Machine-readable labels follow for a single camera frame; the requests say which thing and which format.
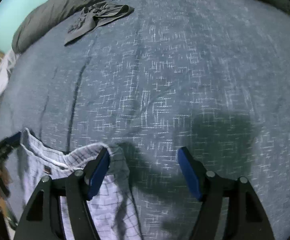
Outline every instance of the white fabric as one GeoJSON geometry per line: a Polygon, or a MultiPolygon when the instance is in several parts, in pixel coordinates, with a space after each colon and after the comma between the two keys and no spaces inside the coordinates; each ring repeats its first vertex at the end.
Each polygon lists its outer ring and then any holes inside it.
{"type": "Polygon", "coordinates": [[[19,57],[19,54],[15,54],[14,51],[11,49],[7,52],[0,64],[0,95],[5,91],[9,76],[16,64],[16,61],[19,57]]]}
{"type": "MultiPolygon", "coordinates": [[[[44,173],[44,166],[51,170],[52,179],[69,176],[74,170],[83,169],[88,161],[97,157],[103,147],[110,155],[109,170],[100,191],[87,202],[91,217],[102,240],[141,240],[140,228],[129,189],[129,169],[118,146],[109,147],[103,143],[83,146],[64,155],[45,147],[25,129],[21,138],[22,156],[26,158],[23,176],[25,203],[30,199],[44,173]]],[[[71,230],[66,198],[61,197],[62,219],[66,239],[74,240],[71,230]]]]}

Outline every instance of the patterned bedsheet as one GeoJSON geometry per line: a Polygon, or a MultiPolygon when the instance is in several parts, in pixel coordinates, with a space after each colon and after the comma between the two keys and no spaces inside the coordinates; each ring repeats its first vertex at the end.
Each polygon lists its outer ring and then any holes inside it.
{"type": "MultiPolygon", "coordinates": [[[[200,204],[176,160],[187,146],[221,176],[247,176],[286,239],[290,17],[255,0],[107,1],[135,11],[64,47],[73,15],[20,57],[0,139],[28,127],[61,151],[118,143],[146,240],[189,237],[200,204]]],[[[16,177],[24,164],[10,161],[16,177]]]]}

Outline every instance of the crumpled gray cloth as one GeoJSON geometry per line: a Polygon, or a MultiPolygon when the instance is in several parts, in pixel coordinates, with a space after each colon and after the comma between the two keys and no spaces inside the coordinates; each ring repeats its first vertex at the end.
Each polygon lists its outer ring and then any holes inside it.
{"type": "Polygon", "coordinates": [[[117,5],[107,2],[99,2],[92,6],[84,7],[80,17],[69,27],[69,35],[66,37],[64,45],[67,45],[96,27],[127,16],[132,11],[134,11],[134,8],[126,4],[117,5]]]}
{"type": "MultiPolygon", "coordinates": [[[[129,189],[129,169],[121,148],[109,147],[104,143],[93,143],[80,147],[65,155],[60,151],[47,148],[25,129],[21,137],[21,156],[27,168],[23,174],[25,202],[29,201],[40,179],[46,175],[46,167],[52,179],[69,176],[77,169],[83,169],[88,161],[97,157],[103,147],[110,155],[109,170],[100,191],[87,206],[101,239],[141,240],[140,227],[129,189]]],[[[67,240],[74,240],[66,198],[61,197],[61,212],[67,240]]]]}

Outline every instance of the metal bolt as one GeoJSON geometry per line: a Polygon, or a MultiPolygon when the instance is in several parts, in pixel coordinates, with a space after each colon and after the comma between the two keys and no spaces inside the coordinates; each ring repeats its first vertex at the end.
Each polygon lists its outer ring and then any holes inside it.
{"type": "Polygon", "coordinates": [[[49,181],[49,176],[45,175],[42,177],[42,182],[48,182],[49,181]]]}
{"type": "Polygon", "coordinates": [[[206,171],[206,176],[213,178],[213,177],[215,177],[215,173],[213,171],[206,171]]]}
{"type": "Polygon", "coordinates": [[[77,170],[75,171],[75,176],[80,177],[83,175],[83,173],[84,173],[83,170],[77,170]]]}
{"type": "Polygon", "coordinates": [[[240,177],[239,180],[243,184],[246,184],[248,182],[248,179],[246,179],[245,177],[240,177]]]}

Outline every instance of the mattress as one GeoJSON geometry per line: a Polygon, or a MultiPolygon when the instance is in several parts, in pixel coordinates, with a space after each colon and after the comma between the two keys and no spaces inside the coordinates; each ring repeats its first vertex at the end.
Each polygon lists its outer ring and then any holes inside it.
{"type": "MultiPolygon", "coordinates": [[[[255,0],[106,1],[135,11],[64,47],[74,14],[20,56],[0,98],[0,139],[28,127],[63,152],[120,145],[144,239],[189,238],[200,203],[176,159],[186,146],[220,176],[246,176],[287,239],[290,16],[255,0]]],[[[14,153],[8,166],[21,207],[26,164],[14,153]]],[[[226,201],[218,239],[225,216],[226,201]]]]}

